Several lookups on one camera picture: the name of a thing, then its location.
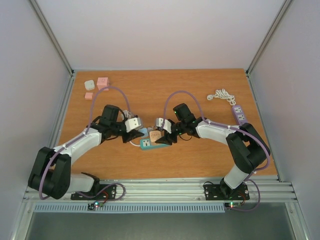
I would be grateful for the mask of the small blue plug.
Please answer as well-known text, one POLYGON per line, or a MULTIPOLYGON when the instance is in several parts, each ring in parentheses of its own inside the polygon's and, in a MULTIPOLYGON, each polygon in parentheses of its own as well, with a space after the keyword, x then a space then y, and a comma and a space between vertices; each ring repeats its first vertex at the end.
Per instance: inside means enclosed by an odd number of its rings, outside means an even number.
POLYGON ((147 138, 149 136, 149 131, 146 127, 143 127, 138 130, 140 133, 142 133, 142 138, 147 138))

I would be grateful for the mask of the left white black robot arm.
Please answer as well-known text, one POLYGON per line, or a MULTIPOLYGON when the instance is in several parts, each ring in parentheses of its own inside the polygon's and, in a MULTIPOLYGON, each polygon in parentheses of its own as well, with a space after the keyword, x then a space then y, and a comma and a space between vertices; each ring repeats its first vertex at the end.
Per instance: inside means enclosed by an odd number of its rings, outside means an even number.
POLYGON ((123 115, 124 111, 108 104, 76 137, 53 148, 42 147, 36 155, 28 187, 37 190, 42 200, 49 197, 58 200, 67 193, 96 199, 101 193, 100 179, 85 172, 72 174, 71 168, 80 157, 103 142, 121 137, 123 143, 128 143, 143 136, 139 132, 142 120, 137 115, 124 116, 119 121, 119 114, 123 115))

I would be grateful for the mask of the teal power strip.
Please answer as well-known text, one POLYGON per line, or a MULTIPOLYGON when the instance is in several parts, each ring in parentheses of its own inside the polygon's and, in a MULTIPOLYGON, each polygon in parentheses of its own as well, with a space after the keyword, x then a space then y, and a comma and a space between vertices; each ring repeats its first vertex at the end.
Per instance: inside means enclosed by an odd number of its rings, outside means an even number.
POLYGON ((167 144, 152 143, 149 138, 143 138, 143 139, 140 140, 140 148, 143 151, 160 149, 160 148, 165 148, 165 147, 168 147, 168 146, 169 145, 167 145, 167 144))

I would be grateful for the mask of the purple power strip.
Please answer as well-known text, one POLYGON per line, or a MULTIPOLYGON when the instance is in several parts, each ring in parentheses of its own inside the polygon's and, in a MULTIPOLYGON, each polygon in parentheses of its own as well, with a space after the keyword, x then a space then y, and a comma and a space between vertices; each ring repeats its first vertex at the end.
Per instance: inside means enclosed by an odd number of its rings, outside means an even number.
POLYGON ((240 105, 233 105, 231 111, 238 126, 248 123, 248 119, 240 105))

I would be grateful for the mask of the white plug adapter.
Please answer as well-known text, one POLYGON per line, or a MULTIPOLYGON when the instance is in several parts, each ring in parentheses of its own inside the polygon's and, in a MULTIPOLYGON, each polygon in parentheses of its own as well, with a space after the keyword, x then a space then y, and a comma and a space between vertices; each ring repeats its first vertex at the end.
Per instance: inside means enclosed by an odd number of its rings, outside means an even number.
POLYGON ((90 79, 90 80, 87 80, 87 81, 85 81, 84 82, 84 87, 85 87, 85 89, 87 90, 87 91, 92 91, 92 90, 94 90, 95 89, 95 82, 92 80, 92 79, 90 79))

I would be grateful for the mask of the large pink cube plug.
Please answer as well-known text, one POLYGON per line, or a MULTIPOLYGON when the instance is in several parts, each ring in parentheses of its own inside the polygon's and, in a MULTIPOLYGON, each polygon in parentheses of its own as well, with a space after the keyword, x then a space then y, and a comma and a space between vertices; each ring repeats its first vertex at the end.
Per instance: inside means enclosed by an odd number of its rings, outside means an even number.
POLYGON ((98 90, 100 91, 101 89, 108 87, 110 85, 110 81, 108 77, 98 77, 96 86, 98 90))

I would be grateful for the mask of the small pink plug adapter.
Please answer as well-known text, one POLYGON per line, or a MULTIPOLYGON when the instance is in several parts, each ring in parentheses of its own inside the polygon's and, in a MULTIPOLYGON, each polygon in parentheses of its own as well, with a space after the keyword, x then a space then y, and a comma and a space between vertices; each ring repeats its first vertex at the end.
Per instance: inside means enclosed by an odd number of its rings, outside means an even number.
POLYGON ((94 96, 93 92, 86 92, 85 95, 84 95, 84 99, 85 100, 92 100, 93 96, 94 96))

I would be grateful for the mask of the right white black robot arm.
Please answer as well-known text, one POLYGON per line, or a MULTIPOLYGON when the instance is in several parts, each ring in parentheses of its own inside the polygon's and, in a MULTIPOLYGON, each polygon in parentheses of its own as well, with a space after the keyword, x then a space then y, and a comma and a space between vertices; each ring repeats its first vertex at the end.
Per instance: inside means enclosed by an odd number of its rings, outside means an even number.
POLYGON ((250 123, 225 125, 205 117, 196 118, 185 103, 173 108, 178 122, 157 118, 156 127, 164 135, 156 140, 157 144, 172 145, 178 137, 187 134, 198 139, 209 139, 228 146, 234 165, 220 181, 218 192, 223 199, 234 197, 240 185, 265 160, 270 159, 270 149, 250 123))

